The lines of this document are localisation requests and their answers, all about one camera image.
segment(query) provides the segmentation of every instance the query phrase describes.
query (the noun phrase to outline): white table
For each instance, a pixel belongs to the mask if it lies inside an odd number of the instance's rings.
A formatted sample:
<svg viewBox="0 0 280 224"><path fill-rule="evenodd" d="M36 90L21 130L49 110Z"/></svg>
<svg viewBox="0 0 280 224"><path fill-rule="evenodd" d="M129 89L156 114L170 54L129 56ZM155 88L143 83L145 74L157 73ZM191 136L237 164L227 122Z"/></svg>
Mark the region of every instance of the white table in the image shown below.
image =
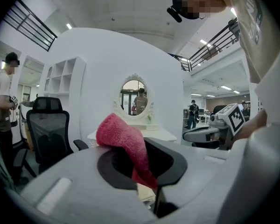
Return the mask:
<svg viewBox="0 0 280 224"><path fill-rule="evenodd" d="M210 120L210 116L207 115L207 114L199 114L199 117L204 117L204 119L205 119L204 124L205 124L205 125L206 125L206 119L209 119L209 120Z"/></svg>
<svg viewBox="0 0 280 224"><path fill-rule="evenodd" d="M142 136L144 138L155 138L155 139L169 141L169 142L174 142L177 140L177 138L173 134L169 133L166 129L161 127L158 130L140 129L140 132L142 133ZM97 131L94 131L93 133L87 136L91 147L95 147L98 145L96 135L97 135Z"/></svg>

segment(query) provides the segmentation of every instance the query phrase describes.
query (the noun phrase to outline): white t-shirt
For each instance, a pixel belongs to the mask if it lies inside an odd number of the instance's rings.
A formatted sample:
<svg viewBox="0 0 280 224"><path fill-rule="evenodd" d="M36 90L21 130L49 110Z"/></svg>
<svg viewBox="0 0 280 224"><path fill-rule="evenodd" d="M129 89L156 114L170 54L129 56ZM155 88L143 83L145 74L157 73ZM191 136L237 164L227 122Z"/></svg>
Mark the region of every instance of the white t-shirt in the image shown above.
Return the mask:
<svg viewBox="0 0 280 224"><path fill-rule="evenodd" d="M9 100L9 76L5 71L0 73L0 95L7 96Z"/></svg>

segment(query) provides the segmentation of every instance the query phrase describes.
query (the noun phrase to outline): mirror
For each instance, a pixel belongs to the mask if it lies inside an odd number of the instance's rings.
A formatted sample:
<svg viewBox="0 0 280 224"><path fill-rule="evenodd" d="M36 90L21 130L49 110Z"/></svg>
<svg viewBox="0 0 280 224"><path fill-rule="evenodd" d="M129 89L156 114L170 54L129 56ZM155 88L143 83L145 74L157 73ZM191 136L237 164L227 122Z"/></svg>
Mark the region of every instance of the mirror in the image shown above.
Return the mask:
<svg viewBox="0 0 280 224"><path fill-rule="evenodd" d="M119 94L120 106L128 115L139 115L147 106L147 91L144 84L138 80L126 82Z"/></svg>

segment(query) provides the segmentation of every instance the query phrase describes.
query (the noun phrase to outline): black metal railing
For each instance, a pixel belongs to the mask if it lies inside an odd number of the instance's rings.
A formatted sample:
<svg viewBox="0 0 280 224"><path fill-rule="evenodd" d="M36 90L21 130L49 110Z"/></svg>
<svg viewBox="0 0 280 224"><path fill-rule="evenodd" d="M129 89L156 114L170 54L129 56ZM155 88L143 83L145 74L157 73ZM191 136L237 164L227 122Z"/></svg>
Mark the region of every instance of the black metal railing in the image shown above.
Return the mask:
<svg viewBox="0 0 280 224"><path fill-rule="evenodd" d="M15 2L3 20L46 51L57 38L22 0Z"/></svg>
<svg viewBox="0 0 280 224"><path fill-rule="evenodd" d="M181 68L184 71L191 71L191 66L190 66L190 62L189 59L183 56L178 56L178 55L174 55L174 54L170 54L172 57L174 57L176 60L178 60L181 63Z"/></svg>
<svg viewBox="0 0 280 224"><path fill-rule="evenodd" d="M204 61L208 61L224 49L239 41L239 27L237 18L230 20L228 25L224 27L217 35L201 47L193 56L189 58L190 69L200 66Z"/></svg>

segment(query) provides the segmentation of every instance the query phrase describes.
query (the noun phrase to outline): pink fabric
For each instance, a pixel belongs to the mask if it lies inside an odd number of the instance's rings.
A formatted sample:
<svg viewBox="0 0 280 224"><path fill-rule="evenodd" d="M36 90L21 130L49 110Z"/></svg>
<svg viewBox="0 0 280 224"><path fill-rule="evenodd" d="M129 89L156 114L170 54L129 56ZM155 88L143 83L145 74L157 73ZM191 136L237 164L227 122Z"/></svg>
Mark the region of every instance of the pink fabric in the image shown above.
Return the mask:
<svg viewBox="0 0 280 224"><path fill-rule="evenodd" d="M130 127L112 113L99 125L96 137L99 145L123 147L134 164L132 179L156 189L157 181L149 170L145 142L138 129Z"/></svg>

